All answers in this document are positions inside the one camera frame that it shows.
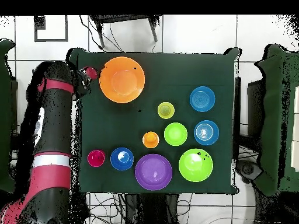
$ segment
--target lime green bowl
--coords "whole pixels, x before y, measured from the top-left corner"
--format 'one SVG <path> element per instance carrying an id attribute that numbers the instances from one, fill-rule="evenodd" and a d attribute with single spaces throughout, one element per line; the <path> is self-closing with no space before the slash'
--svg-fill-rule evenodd
<path id="1" fill-rule="evenodd" d="M 186 180 L 200 182 L 212 173 L 213 161 L 203 149 L 189 149 L 180 157 L 179 170 Z"/>
<path id="2" fill-rule="evenodd" d="M 165 128 L 164 138 L 172 146 L 182 145 L 187 140 L 187 129 L 184 125 L 173 122 Z"/>

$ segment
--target dark green board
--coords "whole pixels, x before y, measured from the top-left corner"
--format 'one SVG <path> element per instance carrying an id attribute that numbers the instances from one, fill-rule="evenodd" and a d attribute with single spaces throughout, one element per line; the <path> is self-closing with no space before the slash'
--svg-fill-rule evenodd
<path id="1" fill-rule="evenodd" d="M 91 83 L 90 94 L 81 99 L 81 191 L 149 192 L 137 183 L 134 169 L 141 157 L 157 153 L 170 161 L 173 170 L 171 182 L 157 192 L 235 194 L 237 189 L 231 185 L 232 109 L 234 60 L 239 56 L 239 49 L 233 48 L 226 53 L 91 53 L 74 49 L 69 60 L 78 64 L 79 69 L 91 66 L 101 70 L 108 60 L 124 56 L 137 61 L 145 73 L 144 89 L 130 103 L 119 104 L 106 98 L 98 80 Z M 208 86 L 215 93 L 215 105 L 205 113 L 195 111 L 189 102 L 192 90 L 198 86 Z M 171 102 L 175 106 L 172 118 L 159 117 L 157 108 L 161 102 Z M 194 138 L 194 127 L 203 120 L 214 121 L 220 129 L 220 137 L 214 145 L 200 145 Z M 187 128 L 188 138 L 181 146 L 170 146 L 164 140 L 164 129 L 172 122 L 182 123 Z M 148 131 L 154 131 L 160 137 L 159 145 L 154 149 L 147 149 L 142 144 L 142 136 Z M 110 155 L 117 147 L 129 148 L 134 154 L 131 169 L 118 171 L 110 164 Z M 179 173 L 179 158 L 191 148 L 206 150 L 214 162 L 211 176 L 199 183 L 189 182 Z M 107 154 L 104 164 L 98 168 L 87 162 L 88 153 L 94 149 L 102 149 Z"/>

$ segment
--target black cable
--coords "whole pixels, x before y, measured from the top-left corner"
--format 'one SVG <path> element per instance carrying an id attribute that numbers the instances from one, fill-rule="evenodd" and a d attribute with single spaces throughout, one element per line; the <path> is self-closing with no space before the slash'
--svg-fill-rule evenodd
<path id="1" fill-rule="evenodd" d="M 251 149 L 248 149 L 248 148 L 246 148 L 246 147 L 244 147 L 244 146 L 239 146 L 241 149 L 243 149 L 244 151 L 251 151 Z"/>
<path id="2" fill-rule="evenodd" d="M 90 210 L 92 210 L 92 209 L 95 209 L 96 207 L 98 207 L 98 206 L 101 206 L 104 202 L 106 202 L 106 201 L 108 201 L 108 200 L 112 200 L 113 198 L 108 198 L 108 199 L 106 199 L 106 200 L 104 200 L 104 201 L 102 201 L 102 202 L 100 202 L 98 199 L 98 201 L 99 201 L 99 205 L 97 205 L 97 206 L 94 206 L 93 208 L 91 208 Z"/>
<path id="3" fill-rule="evenodd" d="M 234 119 L 232 119 L 232 120 L 234 120 Z M 243 124 L 243 123 L 240 123 L 241 125 L 248 125 L 248 124 Z"/>
<path id="4" fill-rule="evenodd" d="M 251 155 L 251 154 L 258 154 L 258 153 L 255 153 L 255 152 L 241 152 L 241 153 L 239 153 L 239 155 L 243 155 L 243 154 L 249 154 L 249 155 Z"/>
<path id="5" fill-rule="evenodd" d="M 112 33 L 112 29 L 111 29 L 111 22 L 109 23 L 109 27 L 110 27 L 110 31 L 111 31 L 111 34 L 112 34 L 112 37 L 113 37 L 113 39 L 114 39 L 114 41 L 115 41 L 115 43 L 119 46 L 119 44 L 118 44 L 118 42 L 116 41 L 116 39 L 115 39 L 115 37 L 114 37 L 114 35 L 113 35 L 113 33 Z"/>
<path id="6" fill-rule="evenodd" d="M 124 201 L 124 203 L 127 204 L 126 201 L 124 200 L 122 194 L 118 194 L 118 193 L 115 193 L 115 194 L 116 194 L 118 197 L 121 197 L 121 199 Z M 121 203 L 121 199 L 119 198 L 119 205 L 122 207 L 123 211 L 125 212 L 126 209 L 124 208 L 123 204 Z"/>
<path id="7" fill-rule="evenodd" d="M 112 204 L 110 204 L 110 207 L 109 207 L 109 219 L 110 219 L 110 223 L 112 224 L 111 218 L 113 218 L 113 217 L 111 217 L 111 206 L 112 206 Z"/>
<path id="8" fill-rule="evenodd" d="M 253 154 L 253 153 L 255 153 L 255 154 L 259 154 L 258 152 L 251 152 L 251 153 L 249 153 L 248 151 L 249 150 L 251 150 L 251 149 L 247 149 L 247 148 L 245 148 L 245 147 L 241 147 L 241 146 L 239 146 L 241 149 L 243 149 L 244 151 L 245 151 L 245 153 L 247 153 L 247 154 L 249 154 L 249 155 L 251 155 L 251 154 Z"/>
<path id="9" fill-rule="evenodd" d="M 95 43 L 95 44 L 96 44 L 102 51 L 106 52 L 106 51 L 103 49 L 103 47 L 101 47 L 101 46 L 100 46 L 100 45 L 93 39 L 92 32 L 91 32 L 91 30 L 89 29 L 89 27 L 83 23 L 83 20 L 82 20 L 82 18 L 81 18 L 81 15 L 79 15 L 79 17 L 80 17 L 80 20 L 81 20 L 82 25 L 85 26 L 85 27 L 88 29 L 88 31 L 91 33 L 91 39 L 92 39 L 92 41 L 93 41 L 93 42 L 94 42 L 94 43 Z"/>
<path id="10" fill-rule="evenodd" d="M 91 222 L 91 224 L 93 223 L 93 221 L 95 220 L 95 219 L 99 219 L 99 220 L 101 220 L 102 222 L 104 222 L 105 224 L 110 224 L 108 221 L 106 221 L 105 219 L 102 219 L 101 217 L 98 217 L 98 216 L 96 216 L 96 215 L 94 215 L 94 214 L 92 214 L 92 217 L 94 217 L 94 219 L 92 220 L 92 222 Z"/>
<path id="11" fill-rule="evenodd" d="M 120 213 L 120 210 L 118 209 L 117 205 L 116 205 L 116 204 L 114 204 L 114 205 L 115 205 L 117 211 Z M 124 218 L 125 221 L 127 221 L 127 218 L 126 218 L 124 215 L 122 215 L 121 213 L 120 213 L 120 215 Z"/>
<path id="12" fill-rule="evenodd" d="M 182 214 L 178 214 L 178 216 L 182 216 L 182 215 L 185 215 L 185 214 L 187 214 L 189 211 L 190 211 L 190 208 L 191 208 L 191 204 L 187 201 L 187 200 L 184 200 L 184 199 L 182 199 L 182 200 L 179 200 L 178 201 L 178 203 L 179 202 L 181 202 L 181 201 L 185 201 L 185 202 L 187 202 L 188 203 L 188 206 L 189 206 L 189 208 L 188 208 L 188 210 L 185 212 L 185 213 L 182 213 Z"/>
<path id="13" fill-rule="evenodd" d="M 238 159 L 249 158 L 249 157 L 252 157 L 252 158 L 256 159 L 254 156 L 257 156 L 257 155 L 249 155 L 249 156 L 238 157 Z"/>
<path id="14" fill-rule="evenodd" d="M 91 24 L 91 20 L 89 20 L 89 24 L 93 27 L 93 29 L 95 29 L 97 31 L 97 29 Z M 113 43 L 110 39 L 108 39 L 120 52 L 123 52 L 121 49 L 119 49 L 115 43 Z"/>
<path id="15" fill-rule="evenodd" d="M 189 204 L 190 204 L 190 205 L 191 205 L 192 197 L 193 197 L 193 193 L 191 194 L 191 197 L 190 197 L 190 201 L 189 201 Z M 189 221 L 189 215 L 190 215 L 190 209 L 189 209 L 189 212 L 188 212 L 188 218 L 187 218 L 187 223 L 186 223 L 186 224 L 188 224 L 188 221 Z"/>
<path id="16" fill-rule="evenodd" d="M 102 205 L 105 201 L 107 201 L 107 200 L 109 200 L 109 199 L 107 199 L 107 200 L 105 200 L 105 201 L 103 201 L 103 202 L 100 202 L 100 201 L 98 200 L 98 198 L 96 197 L 96 200 L 100 203 L 100 205 Z"/>
<path id="17" fill-rule="evenodd" d="M 155 41 L 155 45 L 154 45 L 154 47 L 152 48 L 152 51 L 154 50 L 155 46 L 156 46 L 156 41 Z"/>

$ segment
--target black stand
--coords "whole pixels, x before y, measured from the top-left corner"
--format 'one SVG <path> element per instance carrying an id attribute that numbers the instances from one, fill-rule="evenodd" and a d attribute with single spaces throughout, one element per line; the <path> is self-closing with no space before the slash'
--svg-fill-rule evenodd
<path id="1" fill-rule="evenodd" d="M 126 224 L 179 224 L 179 194 L 126 194 Z"/>
<path id="2" fill-rule="evenodd" d="M 105 44 L 103 41 L 103 24 L 104 23 L 113 23 L 113 22 L 123 22 L 125 20 L 138 20 L 148 18 L 148 22 L 150 23 L 150 27 L 152 30 L 152 35 L 154 37 L 155 42 L 158 41 L 155 28 L 157 26 L 157 19 L 161 15 L 92 15 L 91 20 L 95 22 L 96 29 L 100 38 L 100 45 L 104 48 Z"/>

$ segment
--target white tile floor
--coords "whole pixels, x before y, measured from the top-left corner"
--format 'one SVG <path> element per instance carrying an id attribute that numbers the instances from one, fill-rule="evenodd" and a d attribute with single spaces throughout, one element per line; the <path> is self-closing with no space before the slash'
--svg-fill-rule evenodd
<path id="1" fill-rule="evenodd" d="M 88 17 L 82 16 L 82 21 L 90 27 L 93 38 L 100 44 L 98 34 L 88 23 Z M 48 28 L 39 30 L 38 38 L 63 38 L 62 16 L 46 16 L 46 23 Z M 123 51 L 151 52 L 154 45 L 155 53 L 223 53 L 230 47 L 241 48 L 238 73 L 242 78 L 241 122 L 244 124 L 248 123 L 248 83 L 262 78 L 253 63 L 262 59 L 266 45 L 278 43 L 290 51 L 298 51 L 298 42 L 290 34 L 286 20 L 270 15 L 164 15 L 156 28 L 156 44 L 147 19 L 112 23 L 111 29 Z M 103 33 L 114 41 L 108 24 L 104 24 Z M 8 52 L 8 65 L 19 81 L 18 124 L 22 122 L 26 109 L 25 90 L 30 83 L 32 69 L 44 60 L 64 60 L 67 51 L 73 47 L 101 51 L 92 41 L 87 28 L 81 24 L 79 16 L 68 16 L 68 42 L 35 43 L 32 16 L 0 16 L 0 38 L 11 39 L 16 43 L 16 48 Z M 116 51 L 108 39 L 104 38 L 104 42 L 106 51 Z M 241 126 L 241 133 L 247 133 L 246 125 Z M 240 192 L 234 196 L 193 195 L 188 224 L 252 224 L 255 214 L 253 188 L 244 184 L 238 175 L 235 184 Z M 97 198 L 102 202 L 111 198 L 111 194 L 98 194 Z M 179 199 L 189 201 L 190 194 L 182 194 Z M 108 200 L 103 203 L 107 205 L 107 210 L 111 202 Z M 98 204 L 98 201 L 91 195 L 88 203 L 93 205 Z M 186 210 L 186 202 L 181 201 L 178 213 Z M 92 212 L 106 214 L 102 206 Z M 111 214 L 115 213 L 116 209 L 112 207 Z M 114 224 L 120 223 L 119 217 L 112 218 Z M 187 214 L 179 219 L 181 224 L 186 224 Z M 93 224 L 104 223 L 95 219 Z"/>

